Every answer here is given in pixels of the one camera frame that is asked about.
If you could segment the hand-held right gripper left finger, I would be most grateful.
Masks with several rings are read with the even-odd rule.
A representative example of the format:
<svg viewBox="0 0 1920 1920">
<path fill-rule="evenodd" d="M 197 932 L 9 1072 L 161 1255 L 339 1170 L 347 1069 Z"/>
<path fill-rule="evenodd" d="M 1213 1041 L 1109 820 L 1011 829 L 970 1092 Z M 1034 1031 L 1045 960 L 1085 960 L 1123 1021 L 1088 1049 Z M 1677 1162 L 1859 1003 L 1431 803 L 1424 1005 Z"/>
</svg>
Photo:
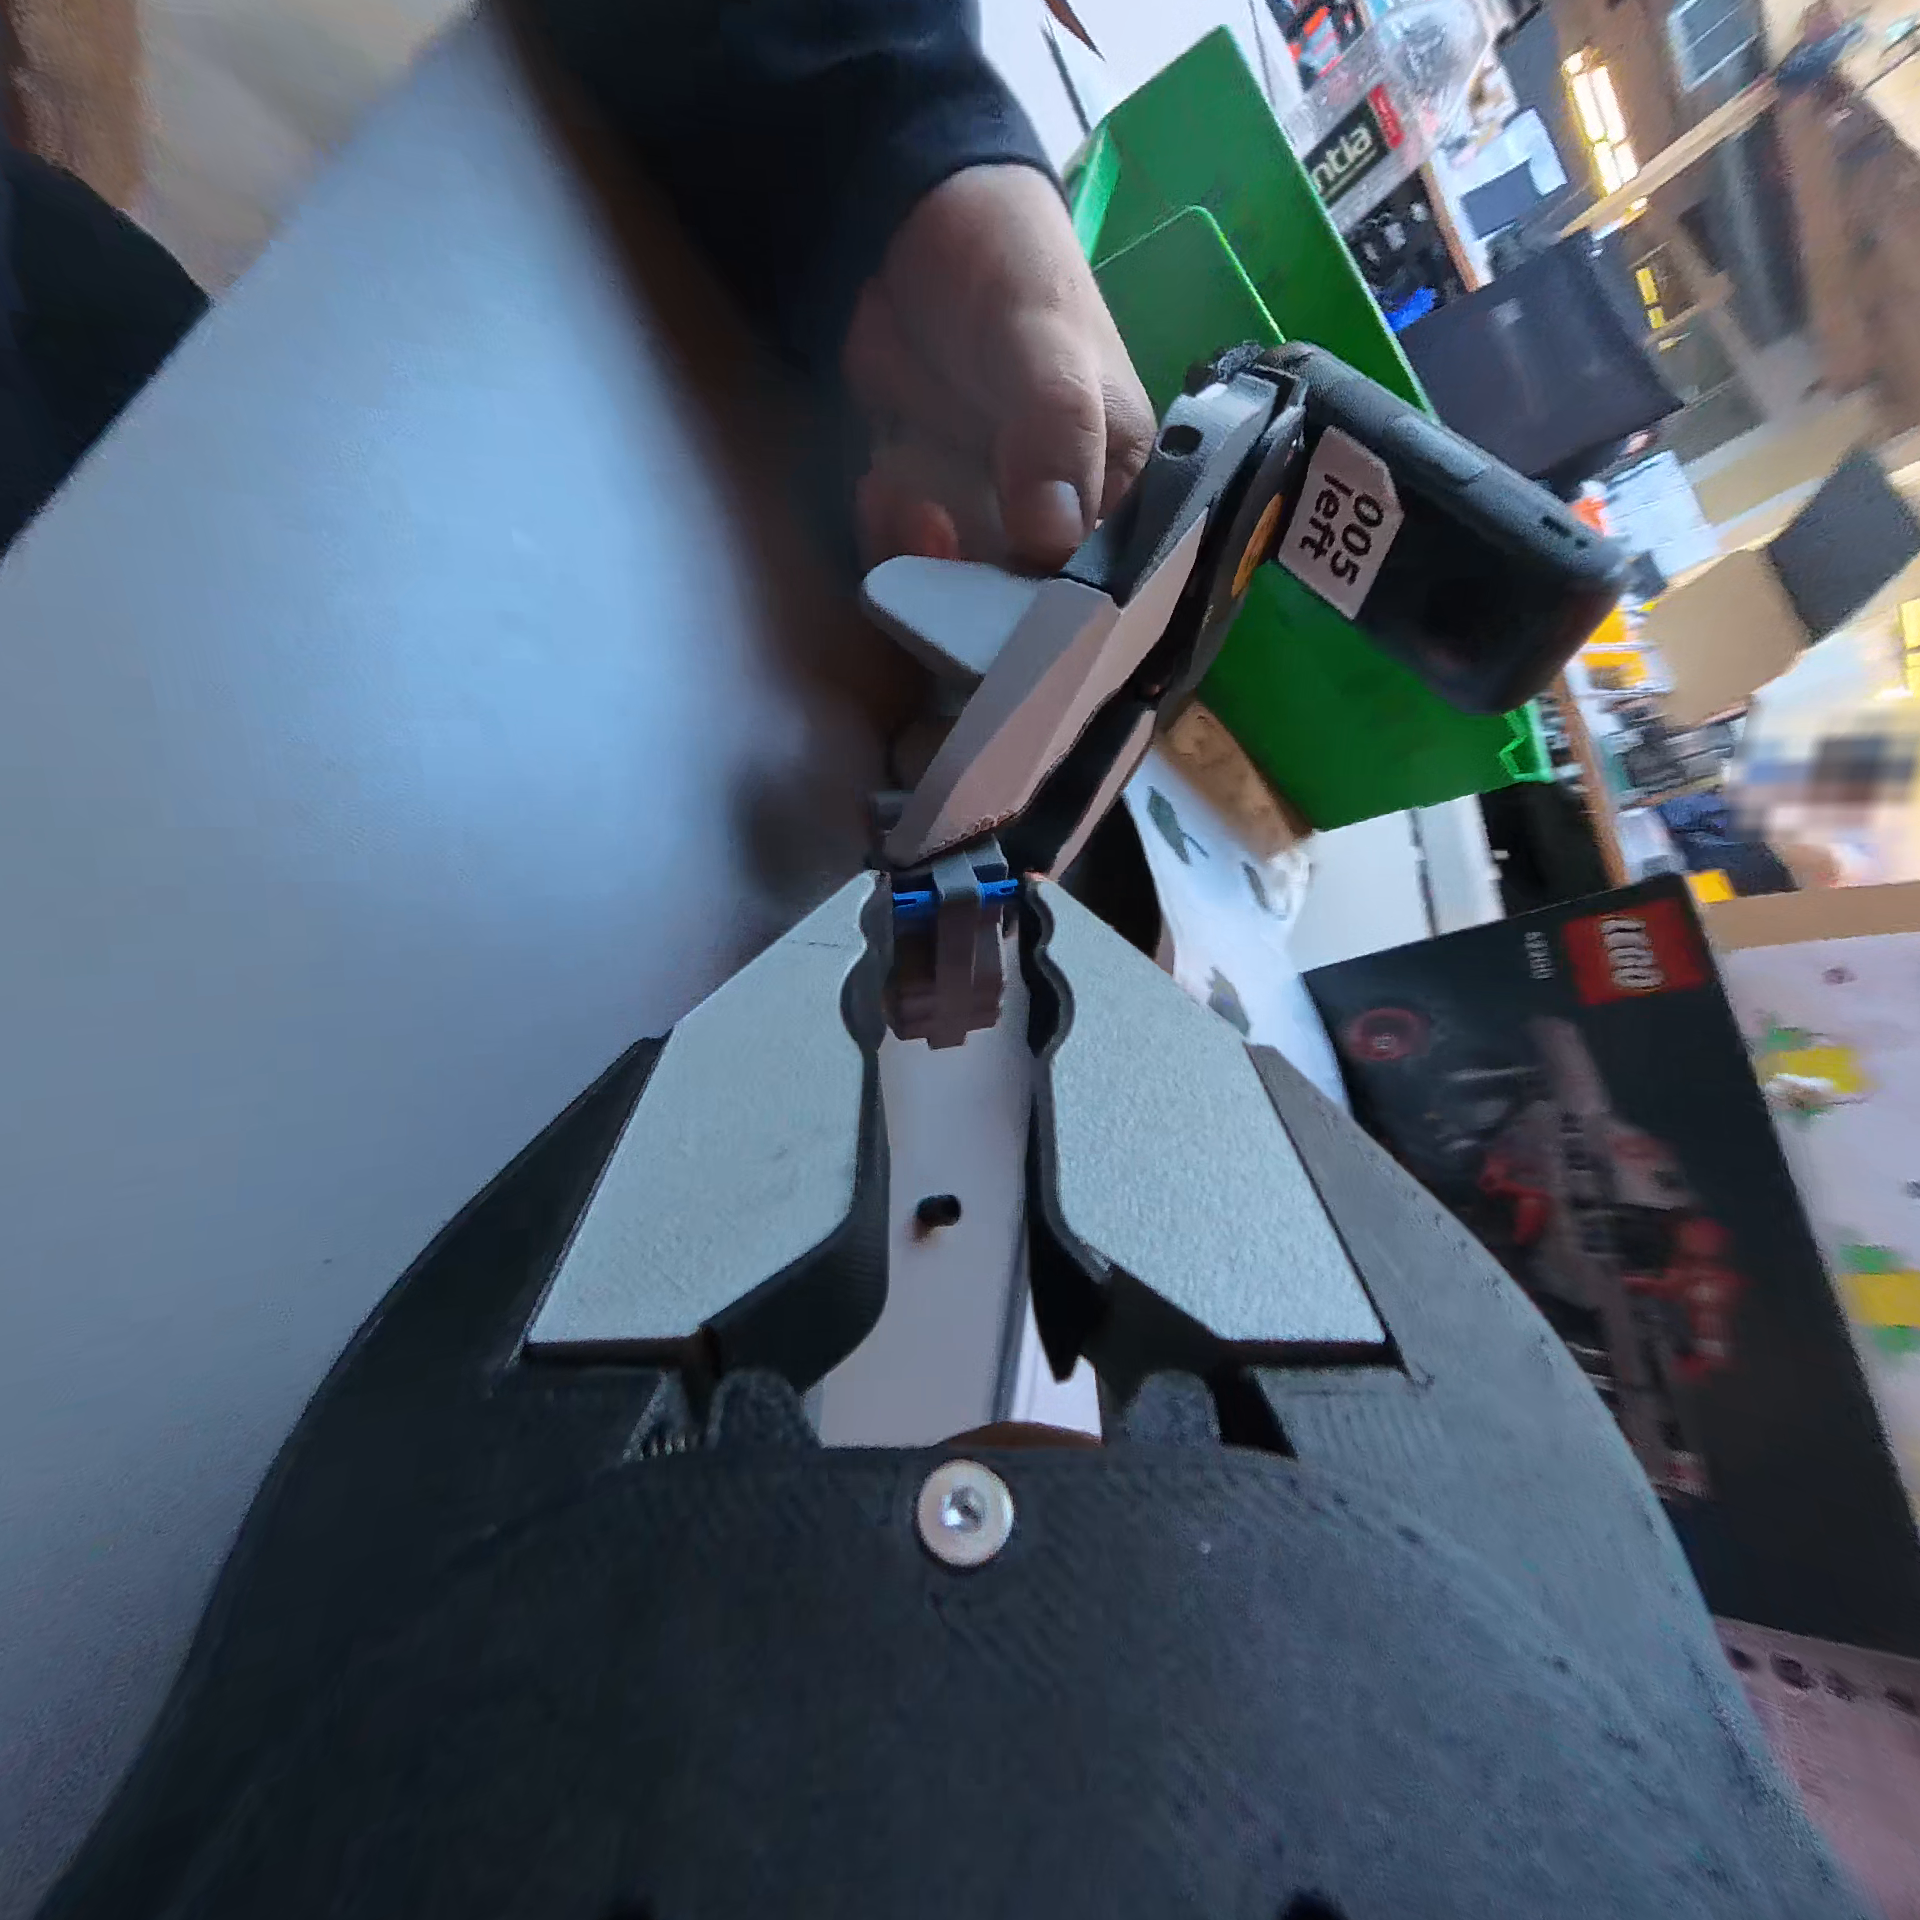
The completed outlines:
<svg viewBox="0 0 1920 1920">
<path fill-rule="evenodd" d="M 892 895 L 863 871 L 665 1035 L 526 1330 L 531 1356 L 799 1394 L 888 1295 Z"/>
</svg>

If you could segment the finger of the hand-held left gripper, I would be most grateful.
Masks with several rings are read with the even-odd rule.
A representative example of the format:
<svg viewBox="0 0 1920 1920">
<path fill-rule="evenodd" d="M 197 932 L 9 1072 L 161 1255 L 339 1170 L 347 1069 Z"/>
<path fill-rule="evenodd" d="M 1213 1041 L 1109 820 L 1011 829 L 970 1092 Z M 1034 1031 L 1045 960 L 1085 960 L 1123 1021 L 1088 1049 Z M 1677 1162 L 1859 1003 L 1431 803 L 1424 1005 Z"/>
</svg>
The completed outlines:
<svg viewBox="0 0 1920 1920">
<path fill-rule="evenodd" d="M 1109 701 L 1047 774 L 1029 812 L 1029 875 L 1062 882 L 1154 744 L 1156 712 Z"/>
<path fill-rule="evenodd" d="M 885 836 L 918 868 L 1024 813 L 1043 775 L 1162 640 L 1179 582 L 1127 604 L 1080 582 L 888 582 L 883 629 L 977 678 Z"/>
</svg>

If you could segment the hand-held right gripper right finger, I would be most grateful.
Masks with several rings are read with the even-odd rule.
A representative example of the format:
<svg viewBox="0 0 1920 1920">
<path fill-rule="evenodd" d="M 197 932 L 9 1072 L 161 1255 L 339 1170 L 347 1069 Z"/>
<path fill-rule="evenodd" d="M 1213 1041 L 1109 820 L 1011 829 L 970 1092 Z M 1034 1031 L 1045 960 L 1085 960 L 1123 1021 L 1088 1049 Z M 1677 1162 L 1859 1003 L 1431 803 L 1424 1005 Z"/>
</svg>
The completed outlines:
<svg viewBox="0 0 1920 1920">
<path fill-rule="evenodd" d="M 1024 1159 L 1047 1365 L 1373 1368 L 1390 1336 L 1256 1051 L 1049 879 L 1020 889 Z"/>
</svg>

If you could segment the grey lego motor block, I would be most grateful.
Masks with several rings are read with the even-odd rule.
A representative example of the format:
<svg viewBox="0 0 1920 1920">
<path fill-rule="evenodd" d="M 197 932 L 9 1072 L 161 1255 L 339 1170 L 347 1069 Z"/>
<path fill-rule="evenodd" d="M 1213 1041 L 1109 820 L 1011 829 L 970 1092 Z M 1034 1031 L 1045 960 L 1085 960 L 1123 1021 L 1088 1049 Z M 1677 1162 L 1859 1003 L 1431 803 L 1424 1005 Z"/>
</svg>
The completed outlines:
<svg viewBox="0 0 1920 1920">
<path fill-rule="evenodd" d="M 883 1014 L 899 1044 L 948 1049 L 995 1027 L 1020 891 L 994 833 L 890 874 Z"/>
</svg>

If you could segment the person's left forearm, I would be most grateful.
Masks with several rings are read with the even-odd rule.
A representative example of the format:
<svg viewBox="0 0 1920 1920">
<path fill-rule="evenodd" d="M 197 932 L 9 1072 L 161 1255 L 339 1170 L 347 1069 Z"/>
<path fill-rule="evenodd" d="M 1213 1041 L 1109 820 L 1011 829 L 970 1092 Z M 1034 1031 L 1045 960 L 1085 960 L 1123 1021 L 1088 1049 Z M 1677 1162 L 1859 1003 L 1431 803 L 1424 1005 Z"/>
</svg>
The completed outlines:
<svg viewBox="0 0 1920 1920">
<path fill-rule="evenodd" d="M 534 2 L 518 14 L 767 347 L 838 368 L 918 203 L 974 167 L 1059 178 L 963 2 Z"/>
</svg>

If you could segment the lego instruction booklet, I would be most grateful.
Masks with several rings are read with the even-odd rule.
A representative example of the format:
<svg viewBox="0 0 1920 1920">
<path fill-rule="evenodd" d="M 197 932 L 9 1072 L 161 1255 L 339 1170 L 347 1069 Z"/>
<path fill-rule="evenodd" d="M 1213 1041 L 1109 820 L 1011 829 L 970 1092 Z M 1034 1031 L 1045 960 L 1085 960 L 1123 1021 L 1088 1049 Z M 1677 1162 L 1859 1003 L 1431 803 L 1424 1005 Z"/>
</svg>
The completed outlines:
<svg viewBox="0 0 1920 1920">
<path fill-rule="evenodd" d="M 1288 950 L 1311 875 L 1305 845 L 1253 859 L 1159 748 L 1107 822 L 1139 842 L 1156 963 L 1345 1110 L 1332 1044 Z M 820 1438 L 927 1445 L 995 1422 L 1096 1433 L 1092 1370 L 1080 1362 L 1065 1379 L 1054 1376 L 1028 1300 L 1021 1168 L 1034 1063 L 1017 973 L 994 1029 L 951 1049 L 890 1037 L 878 1066 L 892 1179 L 888 1291 L 875 1330 L 807 1402 Z M 962 1199 L 962 1218 L 915 1236 L 915 1201 L 940 1192 Z"/>
</svg>

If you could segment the black lego set box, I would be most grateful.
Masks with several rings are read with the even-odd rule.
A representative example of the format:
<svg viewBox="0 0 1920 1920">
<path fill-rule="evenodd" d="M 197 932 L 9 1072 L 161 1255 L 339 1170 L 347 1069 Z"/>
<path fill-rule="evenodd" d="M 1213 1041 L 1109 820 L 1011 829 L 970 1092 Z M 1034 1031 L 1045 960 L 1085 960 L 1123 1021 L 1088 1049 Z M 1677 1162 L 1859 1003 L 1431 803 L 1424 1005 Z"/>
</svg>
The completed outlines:
<svg viewBox="0 0 1920 1920">
<path fill-rule="evenodd" d="M 1355 1119 L 1560 1337 L 1709 1610 L 1913 1658 L 1908 1491 L 1687 884 L 1304 986 Z"/>
</svg>

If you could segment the person's left hand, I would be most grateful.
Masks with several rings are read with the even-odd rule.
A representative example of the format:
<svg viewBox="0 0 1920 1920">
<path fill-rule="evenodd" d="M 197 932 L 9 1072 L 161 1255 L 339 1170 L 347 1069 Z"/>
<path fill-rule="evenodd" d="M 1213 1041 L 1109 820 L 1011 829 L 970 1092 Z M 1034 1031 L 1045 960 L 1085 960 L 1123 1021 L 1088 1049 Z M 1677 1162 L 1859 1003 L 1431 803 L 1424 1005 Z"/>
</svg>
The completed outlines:
<svg viewBox="0 0 1920 1920">
<path fill-rule="evenodd" d="M 853 301 L 840 374 L 868 436 L 868 565 L 1052 572 L 1157 436 L 1057 185 L 1015 161 L 967 165 L 913 203 Z"/>
</svg>

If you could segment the wooden puzzle board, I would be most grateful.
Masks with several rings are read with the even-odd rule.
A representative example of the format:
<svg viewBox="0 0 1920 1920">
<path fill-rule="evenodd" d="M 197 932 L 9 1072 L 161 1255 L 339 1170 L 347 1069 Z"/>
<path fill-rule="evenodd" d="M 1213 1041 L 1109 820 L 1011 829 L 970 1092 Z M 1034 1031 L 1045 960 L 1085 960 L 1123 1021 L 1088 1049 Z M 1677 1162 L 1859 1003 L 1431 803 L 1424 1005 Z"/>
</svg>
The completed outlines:
<svg viewBox="0 0 1920 1920">
<path fill-rule="evenodd" d="M 1313 828 L 1198 697 L 1159 733 L 1159 753 L 1257 862 L 1308 845 Z"/>
</svg>

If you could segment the green plastic bin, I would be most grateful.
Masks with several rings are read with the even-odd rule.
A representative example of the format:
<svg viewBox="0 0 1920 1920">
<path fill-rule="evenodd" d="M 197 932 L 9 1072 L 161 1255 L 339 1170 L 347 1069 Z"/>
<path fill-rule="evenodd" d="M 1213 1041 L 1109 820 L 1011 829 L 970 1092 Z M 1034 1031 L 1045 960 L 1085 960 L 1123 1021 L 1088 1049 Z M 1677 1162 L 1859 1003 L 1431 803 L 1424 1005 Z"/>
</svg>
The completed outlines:
<svg viewBox="0 0 1920 1920">
<path fill-rule="evenodd" d="M 1074 234 L 1157 414 L 1194 364 L 1292 337 L 1428 407 L 1225 25 L 1109 108 L 1065 184 Z M 1278 565 L 1256 573 L 1198 696 L 1315 829 L 1551 775 L 1533 704 L 1451 708 Z"/>
</svg>

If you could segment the cardboard box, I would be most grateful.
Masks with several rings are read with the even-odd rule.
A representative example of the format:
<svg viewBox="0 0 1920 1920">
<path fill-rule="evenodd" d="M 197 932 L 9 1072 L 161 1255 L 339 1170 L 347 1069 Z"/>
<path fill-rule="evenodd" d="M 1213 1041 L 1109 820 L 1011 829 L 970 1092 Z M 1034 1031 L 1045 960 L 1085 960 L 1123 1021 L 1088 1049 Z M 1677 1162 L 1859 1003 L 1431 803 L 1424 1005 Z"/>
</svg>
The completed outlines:
<svg viewBox="0 0 1920 1920">
<path fill-rule="evenodd" d="M 1770 544 L 1741 545 L 1668 587 L 1642 622 L 1666 682 L 1657 706 L 1675 727 L 1743 708 L 1817 640 Z"/>
</svg>

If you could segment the black monitor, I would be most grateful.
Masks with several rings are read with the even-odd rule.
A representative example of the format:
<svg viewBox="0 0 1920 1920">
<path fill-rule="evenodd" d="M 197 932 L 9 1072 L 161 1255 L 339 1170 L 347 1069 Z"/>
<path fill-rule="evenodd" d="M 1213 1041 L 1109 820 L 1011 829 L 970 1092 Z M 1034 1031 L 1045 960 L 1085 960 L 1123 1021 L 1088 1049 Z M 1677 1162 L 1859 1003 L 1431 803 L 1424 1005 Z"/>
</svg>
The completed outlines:
<svg viewBox="0 0 1920 1920">
<path fill-rule="evenodd" d="M 1525 254 L 1397 339 L 1437 420 L 1564 500 L 1683 406 L 1620 247 L 1586 231 Z"/>
</svg>

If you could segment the white patterned sheet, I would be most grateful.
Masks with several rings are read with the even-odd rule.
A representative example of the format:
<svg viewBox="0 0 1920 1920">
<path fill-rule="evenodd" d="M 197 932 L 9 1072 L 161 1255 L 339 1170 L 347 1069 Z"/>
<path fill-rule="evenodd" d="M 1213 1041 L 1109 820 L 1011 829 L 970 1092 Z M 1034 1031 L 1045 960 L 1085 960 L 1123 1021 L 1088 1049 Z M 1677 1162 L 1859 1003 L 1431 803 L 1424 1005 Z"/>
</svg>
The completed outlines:
<svg viewBox="0 0 1920 1920">
<path fill-rule="evenodd" d="M 1917 933 L 1720 955 L 1906 1500 L 1917 1505 Z"/>
</svg>

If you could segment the person's dark clothed torso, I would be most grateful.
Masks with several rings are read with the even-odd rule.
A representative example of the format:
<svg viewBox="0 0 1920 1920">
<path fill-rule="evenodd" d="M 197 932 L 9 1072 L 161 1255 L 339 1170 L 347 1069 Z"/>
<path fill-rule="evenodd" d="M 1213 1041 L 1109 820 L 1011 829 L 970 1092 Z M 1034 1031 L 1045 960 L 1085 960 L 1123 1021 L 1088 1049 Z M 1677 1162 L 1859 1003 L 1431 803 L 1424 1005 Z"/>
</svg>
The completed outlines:
<svg viewBox="0 0 1920 1920">
<path fill-rule="evenodd" d="M 178 257 L 83 180 L 2 146 L 2 545 L 207 311 Z"/>
</svg>

